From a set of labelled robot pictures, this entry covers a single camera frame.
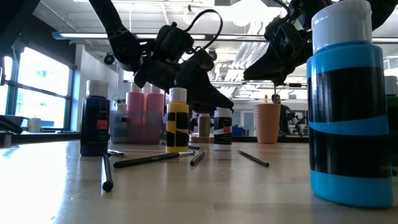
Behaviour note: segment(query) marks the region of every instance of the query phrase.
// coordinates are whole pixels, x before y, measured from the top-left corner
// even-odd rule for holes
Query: black and blue bottle
[[[341,1],[312,18],[307,61],[310,177],[315,195],[355,207],[392,205],[382,50],[371,7]]]
[[[102,156],[108,151],[111,102],[106,99],[108,84],[88,80],[81,116],[80,155]]]

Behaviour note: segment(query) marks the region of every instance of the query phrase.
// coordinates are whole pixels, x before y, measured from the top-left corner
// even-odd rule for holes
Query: white cup
[[[30,133],[42,132],[42,120],[40,118],[31,118],[29,120],[28,132]]]

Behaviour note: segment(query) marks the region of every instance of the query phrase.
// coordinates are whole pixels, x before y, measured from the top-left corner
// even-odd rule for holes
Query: table
[[[233,143],[192,156],[113,170],[114,189],[100,184],[100,157],[80,157],[79,142],[0,149],[0,223],[397,223],[395,207],[369,210],[314,196],[308,183],[308,144]],[[164,146],[113,145],[130,158]],[[239,155],[267,160],[265,168]],[[122,158],[111,157],[111,163]],[[394,178],[398,193],[398,179]]]

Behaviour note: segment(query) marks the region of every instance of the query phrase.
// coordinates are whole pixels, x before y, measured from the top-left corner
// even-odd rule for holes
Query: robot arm
[[[95,13],[104,25],[115,59],[126,71],[134,72],[134,83],[143,87],[149,82],[166,92],[170,88],[187,89],[187,103],[197,113],[212,114],[216,107],[232,108],[233,103],[222,95],[209,81],[207,71],[214,67],[212,57],[204,48],[193,48],[188,31],[207,9],[198,14],[192,24],[181,30],[173,22],[160,28],[155,41],[140,43],[122,24],[111,0],[90,0]],[[220,34],[223,21],[220,17]],[[193,54],[186,62],[178,64],[184,52]]]
[[[373,11],[373,30],[387,20],[398,4],[398,0],[368,1]],[[331,0],[292,0],[288,16],[277,16],[266,27],[267,52],[244,71],[244,79],[272,80],[276,86],[283,84],[287,75],[312,56],[311,18],[330,4]],[[299,21],[303,29],[297,30],[292,21]]]

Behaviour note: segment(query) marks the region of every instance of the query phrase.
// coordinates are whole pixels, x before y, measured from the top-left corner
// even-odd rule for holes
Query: red label
[[[224,127],[224,133],[230,133],[231,127]]]
[[[107,130],[108,121],[107,120],[97,120],[97,130]]]

